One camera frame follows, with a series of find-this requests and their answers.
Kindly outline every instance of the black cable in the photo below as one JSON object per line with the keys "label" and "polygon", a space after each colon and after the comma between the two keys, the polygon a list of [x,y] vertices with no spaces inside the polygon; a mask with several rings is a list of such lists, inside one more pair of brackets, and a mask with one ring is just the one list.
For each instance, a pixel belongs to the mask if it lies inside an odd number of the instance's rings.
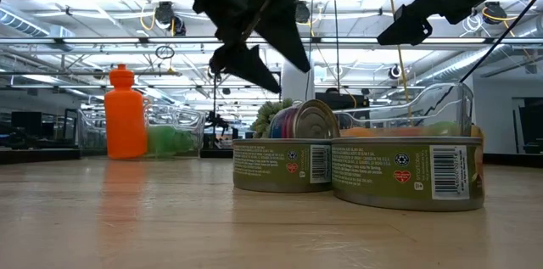
{"label": "black cable", "polygon": [[[479,61],[477,61],[477,63],[469,70],[468,73],[466,73],[466,75],[464,75],[464,77],[460,80],[460,83],[464,82],[489,56],[490,54],[495,50],[495,48],[498,47],[498,45],[500,45],[501,41],[509,34],[509,32],[511,32],[511,30],[518,24],[518,22],[524,17],[524,15],[530,10],[530,8],[534,5],[534,3],[536,2],[537,0],[531,0],[528,5],[526,5],[526,7],[524,8],[524,10],[518,15],[518,17],[509,25],[509,27],[503,32],[503,34],[501,34],[501,36],[498,38],[498,40],[496,40],[496,42],[494,43],[494,45],[492,45],[492,47],[488,50],[488,52],[486,52],[486,54],[481,57],[481,59],[479,59]],[[445,94],[443,94],[443,96],[438,100],[437,103],[435,103],[434,106],[428,108],[428,110],[426,110],[426,112],[424,112],[424,115],[423,116],[428,116],[428,114],[432,111],[435,111],[437,109],[437,107],[443,102],[443,100],[445,100],[445,98],[447,96],[449,96],[449,94],[452,92],[454,87],[450,87],[449,90],[447,90],[447,92],[445,92]],[[424,120],[419,120],[415,126],[419,126]]]}
{"label": "black cable", "polygon": [[333,0],[333,11],[336,14],[336,68],[338,71],[338,92],[341,90],[341,83],[339,83],[339,28],[338,28],[338,1]]}
{"label": "black cable", "polygon": [[477,63],[471,68],[471,70],[469,70],[468,73],[466,73],[466,75],[464,75],[464,77],[460,80],[460,82],[464,82],[490,56],[490,54],[495,50],[495,48],[498,47],[498,45],[500,45],[501,41],[509,34],[509,32],[511,32],[511,30],[513,28],[515,28],[515,26],[518,24],[518,22],[520,22],[520,20],[524,17],[524,15],[530,10],[530,8],[532,8],[532,6],[534,6],[535,1],[537,1],[537,0],[529,1],[528,5],[526,5],[524,10],[509,25],[509,27],[506,29],[506,31],[498,38],[498,40],[494,43],[494,45],[492,45],[492,47],[489,49],[489,51],[486,52],[486,54],[483,57],[481,57],[481,59],[479,59],[479,61],[477,61]]}
{"label": "black cable", "polygon": [[[311,14],[313,13],[313,0],[311,0]],[[311,34],[311,31],[313,31],[313,23],[312,23],[312,20],[313,20],[313,17],[311,16],[310,17],[310,41],[309,41],[309,61],[311,62],[311,52],[312,52],[312,44],[313,44],[313,36]],[[313,71],[313,73],[315,73],[315,65],[314,64],[310,64],[310,70]],[[311,73],[310,72],[307,72],[307,81],[305,82],[305,100],[307,100],[307,92],[309,91],[309,80],[311,78]]]}

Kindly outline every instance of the fluorescent light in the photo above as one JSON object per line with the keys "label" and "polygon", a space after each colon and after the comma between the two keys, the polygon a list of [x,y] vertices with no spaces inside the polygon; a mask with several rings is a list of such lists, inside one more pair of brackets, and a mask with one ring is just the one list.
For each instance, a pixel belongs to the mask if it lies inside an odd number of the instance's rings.
{"label": "fluorescent light", "polygon": [[158,90],[153,89],[152,87],[148,87],[145,90],[143,90],[145,94],[152,96],[157,99],[162,99],[164,96],[162,96],[162,93]]}
{"label": "fluorescent light", "polygon": [[333,37],[328,37],[328,38],[322,38],[321,39],[321,42],[322,43],[335,43],[335,42],[338,42],[338,43],[369,43],[369,44],[377,44],[377,38],[367,38],[367,37],[349,37],[349,38],[346,38],[346,37],[343,37],[343,38],[338,38],[337,41],[336,41],[336,38],[333,38]]}
{"label": "fluorescent light", "polygon": [[24,78],[32,79],[35,81],[41,81],[45,83],[58,83],[60,80],[53,78],[51,76],[44,76],[44,75],[23,75]]}
{"label": "fluorescent light", "polygon": [[526,31],[526,32],[524,32],[524,33],[521,33],[520,35],[517,35],[517,36],[520,36],[520,37],[527,36],[527,35],[529,35],[529,34],[533,34],[533,33],[536,32],[536,31],[537,31],[537,28],[534,28],[534,29],[532,29],[532,30],[530,30],[530,31]]}
{"label": "fluorescent light", "polygon": [[53,44],[50,38],[0,38],[0,44]]}
{"label": "fluorescent light", "polygon": [[80,95],[80,96],[88,96],[87,93],[84,93],[84,92],[81,92],[81,91],[78,91],[78,90],[68,89],[68,90],[66,90],[66,91],[71,92],[71,93],[74,93],[74,94],[76,94],[76,95]]}
{"label": "fluorescent light", "polygon": [[214,37],[152,37],[149,38],[150,43],[219,43],[219,40]]}
{"label": "fluorescent light", "polygon": [[137,30],[136,32],[141,33],[141,34],[145,35],[146,37],[149,37],[149,34],[147,32],[145,32],[144,30]]}
{"label": "fluorescent light", "polygon": [[139,43],[138,38],[65,38],[64,43],[72,44],[94,44],[94,43]]}
{"label": "fluorescent light", "polygon": [[54,86],[49,86],[49,85],[13,85],[13,86],[10,86],[10,87],[14,87],[14,88],[43,88],[43,89],[54,88]]}
{"label": "fluorescent light", "polygon": [[516,37],[505,38],[501,41],[503,44],[543,44],[543,38]]}
{"label": "fluorescent light", "polygon": [[87,88],[100,88],[102,86],[59,86],[60,88],[73,88],[73,89],[87,89]]}
{"label": "fluorescent light", "polygon": [[481,44],[485,41],[483,38],[440,38],[431,37],[423,41],[423,43],[432,44],[449,44],[449,43],[462,43],[462,44]]}

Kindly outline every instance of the can label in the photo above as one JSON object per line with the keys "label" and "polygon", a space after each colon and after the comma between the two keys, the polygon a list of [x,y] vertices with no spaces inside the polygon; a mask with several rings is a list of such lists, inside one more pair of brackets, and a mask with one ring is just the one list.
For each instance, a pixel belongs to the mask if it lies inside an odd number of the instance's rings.
{"label": "can label", "polygon": [[234,144],[234,181],[329,183],[332,181],[330,150],[329,145],[315,144]]}
{"label": "can label", "polygon": [[273,117],[270,124],[270,138],[292,138],[295,107],[283,109]]}
{"label": "can label", "polygon": [[476,145],[338,144],[332,184],[349,193],[404,199],[483,198]]}

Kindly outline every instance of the desk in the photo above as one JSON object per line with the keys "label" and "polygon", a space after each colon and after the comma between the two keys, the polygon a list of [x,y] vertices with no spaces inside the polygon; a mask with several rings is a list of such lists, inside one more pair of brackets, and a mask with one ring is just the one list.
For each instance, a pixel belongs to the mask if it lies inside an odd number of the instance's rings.
{"label": "desk", "polygon": [[481,210],[234,189],[231,160],[0,165],[0,268],[536,268],[543,169],[488,166]]}

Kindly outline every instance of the canned food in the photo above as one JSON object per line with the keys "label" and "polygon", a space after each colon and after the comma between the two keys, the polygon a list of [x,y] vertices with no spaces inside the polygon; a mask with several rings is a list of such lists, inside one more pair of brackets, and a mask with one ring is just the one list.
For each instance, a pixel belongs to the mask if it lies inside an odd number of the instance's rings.
{"label": "canned food", "polygon": [[279,111],[270,123],[270,138],[334,138],[339,127],[332,110],[320,100]]}
{"label": "canned food", "polygon": [[332,188],[330,141],[234,140],[234,187],[270,193],[309,193]]}
{"label": "canned food", "polygon": [[483,206],[476,137],[345,137],[332,141],[334,195],[399,210],[454,211]]}

